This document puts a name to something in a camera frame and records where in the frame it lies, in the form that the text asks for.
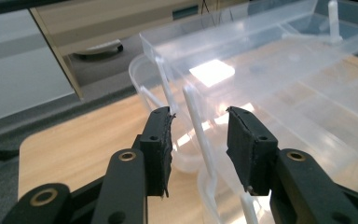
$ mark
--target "clear plastic bin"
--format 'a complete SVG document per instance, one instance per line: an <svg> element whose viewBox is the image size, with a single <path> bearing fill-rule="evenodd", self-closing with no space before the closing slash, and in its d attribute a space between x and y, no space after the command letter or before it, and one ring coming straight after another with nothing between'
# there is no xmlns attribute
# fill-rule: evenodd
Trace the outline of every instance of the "clear plastic bin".
<svg viewBox="0 0 358 224"><path fill-rule="evenodd" d="M260 1L239 6L245 10L235 20L217 24L213 18L226 15L221 11L141 33L145 55L158 70L148 75L155 76L185 133L199 124L205 135L209 151L198 136L193 152L206 163L199 188L212 220L225 221L216 213L215 175L246 197L226 155L230 105L253 111L280 148L308 152L338 183L358 191L358 16L352 16L358 4L338 1L334 21L328 3ZM212 25L202 26L205 20ZM191 90L192 106L183 89Z"/></svg>

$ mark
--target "wooden desk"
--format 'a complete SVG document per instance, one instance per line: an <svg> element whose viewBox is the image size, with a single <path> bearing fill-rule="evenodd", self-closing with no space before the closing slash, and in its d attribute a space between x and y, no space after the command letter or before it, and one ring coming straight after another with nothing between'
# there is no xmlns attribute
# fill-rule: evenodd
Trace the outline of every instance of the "wooden desk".
<svg viewBox="0 0 358 224"><path fill-rule="evenodd" d="M19 198L46 183L73 191L104 175L110 157L132 146L147 118L135 95L28 137L20 150ZM172 169L170 198L148 198L150 223L202 223L196 180Z"/></svg>

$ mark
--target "wooden table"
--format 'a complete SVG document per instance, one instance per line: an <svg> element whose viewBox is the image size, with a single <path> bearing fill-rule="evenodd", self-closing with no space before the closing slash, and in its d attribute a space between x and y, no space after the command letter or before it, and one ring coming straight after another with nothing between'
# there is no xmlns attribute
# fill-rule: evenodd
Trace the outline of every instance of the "wooden table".
<svg viewBox="0 0 358 224"><path fill-rule="evenodd" d="M147 118L135 95L28 137L20 150L19 198L46 183L73 191L104 175L110 157L132 146ZM170 198L148 198L150 223L202 223L196 183L196 175L172 169Z"/></svg>

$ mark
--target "gray panel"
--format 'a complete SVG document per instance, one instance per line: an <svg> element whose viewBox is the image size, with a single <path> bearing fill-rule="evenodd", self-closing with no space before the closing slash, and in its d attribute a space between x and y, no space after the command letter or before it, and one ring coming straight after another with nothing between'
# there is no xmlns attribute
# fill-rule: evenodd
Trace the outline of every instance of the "gray panel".
<svg viewBox="0 0 358 224"><path fill-rule="evenodd" d="M0 15L0 118L72 93L29 12Z"/></svg>

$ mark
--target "floor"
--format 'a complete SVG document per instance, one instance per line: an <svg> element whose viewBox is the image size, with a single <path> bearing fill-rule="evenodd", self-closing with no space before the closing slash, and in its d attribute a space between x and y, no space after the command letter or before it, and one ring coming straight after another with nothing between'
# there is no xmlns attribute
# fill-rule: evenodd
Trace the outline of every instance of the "floor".
<svg viewBox="0 0 358 224"><path fill-rule="evenodd" d="M128 73L131 60L143 52L141 39L134 35L121 40L122 52L71 60L84 99L75 95L0 120L0 150L18 150L27 136L75 118L101 106L135 94ZM0 223L17 201L18 158L0 163Z"/></svg>

